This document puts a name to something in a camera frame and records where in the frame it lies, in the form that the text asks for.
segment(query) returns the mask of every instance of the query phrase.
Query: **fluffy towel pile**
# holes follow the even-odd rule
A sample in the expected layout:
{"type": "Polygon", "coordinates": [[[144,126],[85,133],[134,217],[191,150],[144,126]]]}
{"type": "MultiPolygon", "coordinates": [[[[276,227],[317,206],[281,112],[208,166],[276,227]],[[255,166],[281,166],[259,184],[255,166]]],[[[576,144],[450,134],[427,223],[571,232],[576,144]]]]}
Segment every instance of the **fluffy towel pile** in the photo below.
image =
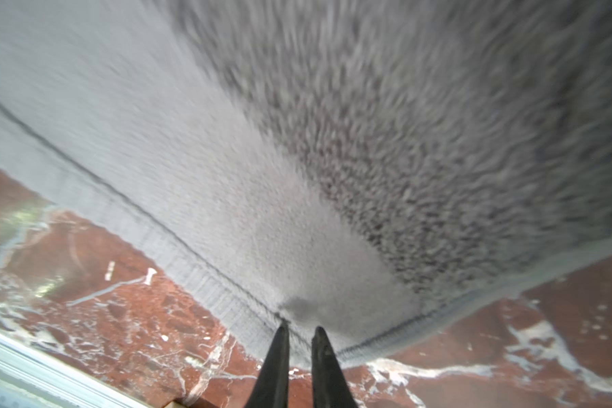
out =
{"type": "Polygon", "coordinates": [[[362,363],[612,255],[612,0],[0,0],[0,168],[362,363]]]}

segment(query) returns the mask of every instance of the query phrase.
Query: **red marble surface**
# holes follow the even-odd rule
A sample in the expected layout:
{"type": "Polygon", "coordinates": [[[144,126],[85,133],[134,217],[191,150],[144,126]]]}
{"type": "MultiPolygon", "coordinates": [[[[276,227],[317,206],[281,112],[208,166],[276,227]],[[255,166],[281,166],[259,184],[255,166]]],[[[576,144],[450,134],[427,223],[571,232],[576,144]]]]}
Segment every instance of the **red marble surface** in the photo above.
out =
{"type": "MultiPolygon", "coordinates": [[[[14,338],[153,407],[242,407],[260,362],[198,302],[0,172],[0,328],[14,338]]],[[[345,375],[367,408],[612,407],[612,258],[345,375]]],[[[309,373],[290,376],[289,406],[311,407],[309,373]]]]}

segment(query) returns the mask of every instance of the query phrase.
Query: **gray fabric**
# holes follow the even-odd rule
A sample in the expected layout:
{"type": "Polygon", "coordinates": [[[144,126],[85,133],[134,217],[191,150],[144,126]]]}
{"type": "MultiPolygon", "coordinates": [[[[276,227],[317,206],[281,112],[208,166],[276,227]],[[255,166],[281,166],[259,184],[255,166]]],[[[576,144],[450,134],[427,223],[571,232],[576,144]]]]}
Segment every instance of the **gray fabric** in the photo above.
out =
{"type": "Polygon", "coordinates": [[[0,1],[0,168],[262,356],[612,255],[612,2],[0,1]]]}

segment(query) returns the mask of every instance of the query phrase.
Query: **gray towel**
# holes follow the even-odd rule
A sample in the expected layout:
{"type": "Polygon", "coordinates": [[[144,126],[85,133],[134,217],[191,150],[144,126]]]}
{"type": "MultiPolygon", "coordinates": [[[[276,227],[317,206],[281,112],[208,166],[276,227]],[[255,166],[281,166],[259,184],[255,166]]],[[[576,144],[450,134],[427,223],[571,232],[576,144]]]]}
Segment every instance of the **gray towel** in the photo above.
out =
{"type": "Polygon", "coordinates": [[[0,0],[0,168],[362,363],[612,255],[612,1],[0,0]]]}

